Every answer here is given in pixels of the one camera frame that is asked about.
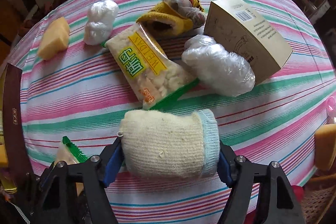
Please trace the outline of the striped bed sheet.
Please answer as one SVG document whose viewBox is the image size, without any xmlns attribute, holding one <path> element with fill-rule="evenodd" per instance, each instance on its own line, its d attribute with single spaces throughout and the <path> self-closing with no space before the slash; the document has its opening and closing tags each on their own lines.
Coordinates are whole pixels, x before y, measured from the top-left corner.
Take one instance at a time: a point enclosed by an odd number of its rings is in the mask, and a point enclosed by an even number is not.
<svg viewBox="0 0 336 224">
<path fill-rule="evenodd" d="M 31 223 L 304 223 L 335 74 L 291 0 L 68 0 L 2 66 Z"/>
</svg>

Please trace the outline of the beige cardboard box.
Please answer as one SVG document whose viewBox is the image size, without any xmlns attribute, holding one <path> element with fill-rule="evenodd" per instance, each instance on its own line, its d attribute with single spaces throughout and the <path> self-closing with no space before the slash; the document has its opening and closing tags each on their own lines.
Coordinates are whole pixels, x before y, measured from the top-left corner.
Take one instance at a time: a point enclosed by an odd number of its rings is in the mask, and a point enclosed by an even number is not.
<svg viewBox="0 0 336 224">
<path fill-rule="evenodd" d="M 268 20 L 243 0 L 210 3 L 204 34 L 250 64 L 258 85 L 277 73 L 293 49 Z"/>
</svg>

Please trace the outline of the small white plastic bag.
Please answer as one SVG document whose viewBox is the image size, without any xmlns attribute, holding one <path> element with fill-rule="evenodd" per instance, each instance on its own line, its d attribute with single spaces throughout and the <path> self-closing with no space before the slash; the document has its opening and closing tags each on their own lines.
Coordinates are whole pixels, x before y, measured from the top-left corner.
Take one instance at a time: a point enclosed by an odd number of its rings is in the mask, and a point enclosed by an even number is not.
<svg viewBox="0 0 336 224">
<path fill-rule="evenodd" d="M 97 46 L 108 39 L 113 31 L 113 24 L 119 8 L 115 1 L 105 0 L 94 3 L 87 12 L 84 27 L 84 43 Z"/>
</svg>

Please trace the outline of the white knit sock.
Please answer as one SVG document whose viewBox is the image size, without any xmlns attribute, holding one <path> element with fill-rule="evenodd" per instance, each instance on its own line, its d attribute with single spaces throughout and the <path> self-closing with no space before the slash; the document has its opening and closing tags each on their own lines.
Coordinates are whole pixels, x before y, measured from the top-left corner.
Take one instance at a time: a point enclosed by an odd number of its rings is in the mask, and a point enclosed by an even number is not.
<svg viewBox="0 0 336 224">
<path fill-rule="evenodd" d="M 119 132 L 127 170 L 148 180 L 191 180 L 217 172 L 218 124 L 209 109 L 177 116 L 132 110 Z"/>
</svg>

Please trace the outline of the yellow knit glove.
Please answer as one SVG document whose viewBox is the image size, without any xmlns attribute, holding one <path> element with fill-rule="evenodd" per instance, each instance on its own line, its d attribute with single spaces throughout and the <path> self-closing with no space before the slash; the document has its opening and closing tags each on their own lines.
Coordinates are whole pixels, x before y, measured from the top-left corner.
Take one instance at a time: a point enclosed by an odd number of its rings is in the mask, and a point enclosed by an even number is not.
<svg viewBox="0 0 336 224">
<path fill-rule="evenodd" d="M 137 19 L 156 38 L 176 37 L 205 22 L 206 14 L 199 0 L 162 0 Z"/>
</svg>

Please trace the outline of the gold metal tin box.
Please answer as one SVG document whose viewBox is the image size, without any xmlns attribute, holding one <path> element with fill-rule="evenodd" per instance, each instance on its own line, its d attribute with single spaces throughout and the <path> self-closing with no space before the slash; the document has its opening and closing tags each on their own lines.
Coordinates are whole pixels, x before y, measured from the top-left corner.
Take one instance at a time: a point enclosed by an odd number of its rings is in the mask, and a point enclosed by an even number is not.
<svg viewBox="0 0 336 224">
<path fill-rule="evenodd" d="M 22 70 L 9 63 L 1 75 L 1 184 L 8 194 L 33 173 L 22 129 L 21 76 Z"/>
</svg>

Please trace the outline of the yellow sponge block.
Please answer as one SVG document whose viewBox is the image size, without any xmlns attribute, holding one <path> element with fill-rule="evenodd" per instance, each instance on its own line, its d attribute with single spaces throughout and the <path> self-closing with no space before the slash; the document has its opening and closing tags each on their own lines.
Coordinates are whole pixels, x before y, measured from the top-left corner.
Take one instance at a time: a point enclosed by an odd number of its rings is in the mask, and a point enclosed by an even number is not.
<svg viewBox="0 0 336 224">
<path fill-rule="evenodd" d="M 56 54 L 68 48 L 70 26 L 64 17 L 54 20 L 45 30 L 37 56 L 43 60 L 50 60 Z"/>
</svg>

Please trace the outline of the large white plastic bag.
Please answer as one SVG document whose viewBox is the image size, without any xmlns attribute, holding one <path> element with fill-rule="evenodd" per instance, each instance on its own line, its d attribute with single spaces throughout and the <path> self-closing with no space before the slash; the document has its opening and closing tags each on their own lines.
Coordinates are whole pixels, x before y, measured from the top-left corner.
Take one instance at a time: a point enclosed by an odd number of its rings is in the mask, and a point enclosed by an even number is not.
<svg viewBox="0 0 336 224">
<path fill-rule="evenodd" d="M 255 74 L 244 57 L 227 51 L 214 38 L 198 34 L 185 42 L 182 61 L 206 87 L 221 96 L 250 92 Z"/>
</svg>

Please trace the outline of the orange sponge at edge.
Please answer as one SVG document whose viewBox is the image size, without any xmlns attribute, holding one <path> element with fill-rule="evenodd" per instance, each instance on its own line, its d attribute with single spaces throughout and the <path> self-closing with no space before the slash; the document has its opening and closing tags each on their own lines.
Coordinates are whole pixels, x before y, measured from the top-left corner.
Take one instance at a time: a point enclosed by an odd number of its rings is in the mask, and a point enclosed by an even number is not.
<svg viewBox="0 0 336 224">
<path fill-rule="evenodd" d="M 335 124 L 324 124 L 314 134 L 315 166 L 319 170 L 330 170 L 335 161 Z"/>
</svg>

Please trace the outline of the yellow snack packet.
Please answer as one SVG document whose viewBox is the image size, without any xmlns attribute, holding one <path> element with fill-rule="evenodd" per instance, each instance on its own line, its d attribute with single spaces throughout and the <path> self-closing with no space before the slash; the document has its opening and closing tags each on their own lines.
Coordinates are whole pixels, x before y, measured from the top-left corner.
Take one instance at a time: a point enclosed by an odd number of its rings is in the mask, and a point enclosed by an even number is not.
<svg viewBox="0 0 336 224">
<path fill-rule="evenodd" d="M 88 157 L 67 136 L 63 136 L 59 143 L 54 164 L 64 161 L 67 165 L 86 162 Z"/>
<path fill-rule="evenodd" d="M 199 80 L 166 56 L 155 38 L 135 23 L 105 42 L 144 110 L 165 110 Z"/>
</svg>

